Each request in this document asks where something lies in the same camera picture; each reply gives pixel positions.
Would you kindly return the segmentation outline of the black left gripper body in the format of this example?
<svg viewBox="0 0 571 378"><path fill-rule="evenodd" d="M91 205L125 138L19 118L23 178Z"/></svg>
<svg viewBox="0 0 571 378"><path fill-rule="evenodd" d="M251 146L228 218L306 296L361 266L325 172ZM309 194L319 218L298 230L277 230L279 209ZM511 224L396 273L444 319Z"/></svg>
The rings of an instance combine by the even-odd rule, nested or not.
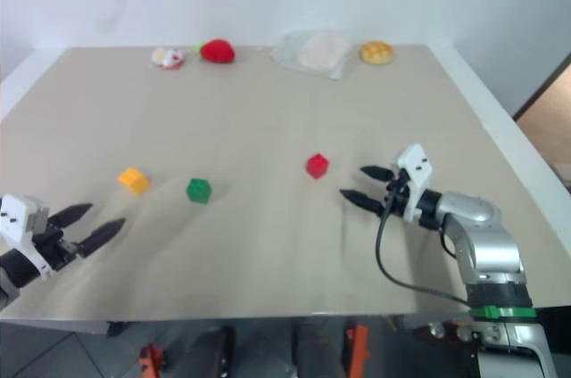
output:
<svg viewBox="0 0 571 378"><path fill-rule="evenodd" d="M47 220L44 232L32 236L34 247L51 269L62 269L77 257L78 245L63 238L63 229L71 224L69 218L53 215Z"/></svg>

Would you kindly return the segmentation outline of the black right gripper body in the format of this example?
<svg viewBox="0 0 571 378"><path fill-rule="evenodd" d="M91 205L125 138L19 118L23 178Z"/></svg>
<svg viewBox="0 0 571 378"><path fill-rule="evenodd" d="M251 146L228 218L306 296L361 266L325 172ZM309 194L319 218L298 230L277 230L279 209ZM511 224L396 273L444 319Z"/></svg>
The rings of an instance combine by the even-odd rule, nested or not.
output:
<svg viewBox="0 0 571 378"><path fill-rule="evenodd" d="M384 209L378 216L381 218L387 213L402 218L410 198L410 189L408 187L410 177L408 172L405 169L400 169L398 174L395 175L389 168L381 168L380 180L387 183L387 195L385 197Z"/></svg>

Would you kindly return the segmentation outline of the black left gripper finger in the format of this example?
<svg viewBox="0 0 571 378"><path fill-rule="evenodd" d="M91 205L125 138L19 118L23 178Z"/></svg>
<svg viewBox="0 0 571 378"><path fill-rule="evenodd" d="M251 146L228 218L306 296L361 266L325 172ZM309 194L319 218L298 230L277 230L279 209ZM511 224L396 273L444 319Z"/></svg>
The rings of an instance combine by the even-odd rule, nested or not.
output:
<svg viewBox="0 0 571 378"><path fill-rule="evenodd" d="M71 205L49 217L47 222L51 226L63 229L79 221L92 207L92 203Z"/></svg>
<svg viewBox="0 0 571 378"><path fill-rule="evenodd" d="M125 222L125 218L118 218L99 226L91 235L77 244L77 254L81 258L87 258L114 238Z"/></svg>

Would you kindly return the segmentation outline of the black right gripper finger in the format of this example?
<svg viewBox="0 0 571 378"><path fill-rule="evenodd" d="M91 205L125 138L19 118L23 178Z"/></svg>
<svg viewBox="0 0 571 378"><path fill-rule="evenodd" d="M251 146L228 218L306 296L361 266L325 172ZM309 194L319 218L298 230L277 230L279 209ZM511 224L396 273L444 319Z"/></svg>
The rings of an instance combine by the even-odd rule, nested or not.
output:
<svg viewBox="0 0 571 378"><path fill-rule="evenodd" d="M364 193L360 193L356 190L341 189L340 194L351 204L373 213L378 217L381 217L385 211L385 206L381 201L372 199Z"/></svg>
<svg viewBox="0 0 571 378"><path fill-rule="evenodd" d="M379 166L364 166L360 168L360 171L367 176L381 181L381 182L391 182L394 180L394 173L389 168L383 168Z"/></svg>

